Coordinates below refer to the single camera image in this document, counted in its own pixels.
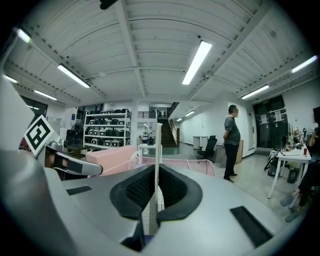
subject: black shoe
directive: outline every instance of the black shoe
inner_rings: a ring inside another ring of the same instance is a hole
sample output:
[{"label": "black shoe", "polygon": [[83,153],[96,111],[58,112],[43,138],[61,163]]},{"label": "black shoe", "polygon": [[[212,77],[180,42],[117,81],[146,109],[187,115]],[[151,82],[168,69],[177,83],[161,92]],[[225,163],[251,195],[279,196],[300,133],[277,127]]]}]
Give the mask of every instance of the black shoe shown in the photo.
[{"label": "black shoe", "polygon": [[231,182],[231,183],[235,183],[234,181],[232,181],[230,178],[223,178],[224,180]]}]

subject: sneaker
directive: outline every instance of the sneaker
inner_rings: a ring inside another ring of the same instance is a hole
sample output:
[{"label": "sneaker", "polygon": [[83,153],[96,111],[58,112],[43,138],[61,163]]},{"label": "sneaker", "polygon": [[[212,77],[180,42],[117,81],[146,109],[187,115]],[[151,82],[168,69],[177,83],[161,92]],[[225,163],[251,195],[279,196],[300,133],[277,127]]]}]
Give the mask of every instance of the sneaker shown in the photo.
[{"label": "sneaker", "polygon": [[299,214],[297,212],[294,212],[290,214],[288,217],[285,218],[285,222],[289,223],[298,218]]},{"label": "sneaker", "polygon": [[288,195],[285,199],[282,199],[280,201],[280,204],[282,206],[288,206],[293,202],[293,200],[294,200],[294,197],[292,195]]},{"label": "sneaker", "polygon": [[231,182],[231,183],[235,183],[234,181],[232,181],[230,178],[223,178],[224,180]]}]

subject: stair railing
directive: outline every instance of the stair railing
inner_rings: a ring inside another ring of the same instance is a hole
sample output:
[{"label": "stair railing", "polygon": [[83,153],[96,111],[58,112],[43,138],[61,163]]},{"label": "stair railing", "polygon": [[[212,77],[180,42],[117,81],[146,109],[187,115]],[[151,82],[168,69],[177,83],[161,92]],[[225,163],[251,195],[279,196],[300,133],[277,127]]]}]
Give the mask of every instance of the stair railing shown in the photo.
[{"label": "stair railing", "polygon": [[179,148],[180,147],[180,129],[175,127],[174,121],[172,119],[169,121],[169,126],[174,138],[174,142],[176,146]]}]

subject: chair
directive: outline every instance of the chair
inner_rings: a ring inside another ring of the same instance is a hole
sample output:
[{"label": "chair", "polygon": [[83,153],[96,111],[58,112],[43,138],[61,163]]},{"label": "chair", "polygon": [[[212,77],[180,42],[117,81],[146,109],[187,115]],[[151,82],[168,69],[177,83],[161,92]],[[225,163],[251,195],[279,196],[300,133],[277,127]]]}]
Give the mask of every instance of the chair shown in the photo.
[{"label": "chair", "polygon": [[211,158],[214,156],[214,149],[217,141],[218,140],[216,139],[216,136],[210,136],[208,139],[208,143],[206,145],[205,151],[202,151],[203,146],[199,147],[200,150],[197,151],[197,153],[203,156],[203,158],[201,159],[210,160],[209,157]]}]

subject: gray floor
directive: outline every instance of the gray floor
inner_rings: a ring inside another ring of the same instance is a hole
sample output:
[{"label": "gray floor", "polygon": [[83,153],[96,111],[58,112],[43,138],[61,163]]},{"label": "gray floor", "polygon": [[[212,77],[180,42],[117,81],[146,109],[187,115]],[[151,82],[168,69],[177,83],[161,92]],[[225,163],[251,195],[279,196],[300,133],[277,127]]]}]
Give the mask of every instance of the gray floor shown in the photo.
[{"label": "gray floor", "polygon": [[[144,156],[155,157],[155,153],[151,150],[143,151]],[[162,157],[167,159],[197,159],[199,155],[192,145],[181,143],[179,148],[163,148]],[[282,177],[279,177],[270,199],[267,195],[274,181],[273,176],[268,176],[264,172],[267,163],[266,155],[253,154],[242,160],[234,166],[234,171],[238,174],[232,178],[234,184],[239,186],[253,197],[271,208],[278,217],[285,222],[286,216],[291,212],[288,207],[282,207],[280,200],[292,193],[298,184],[287,183],[289,170],[285,168]],[[221,168],[219,164],[214,163],[214,171],[218,178],[223,178],[225,168]]]}]

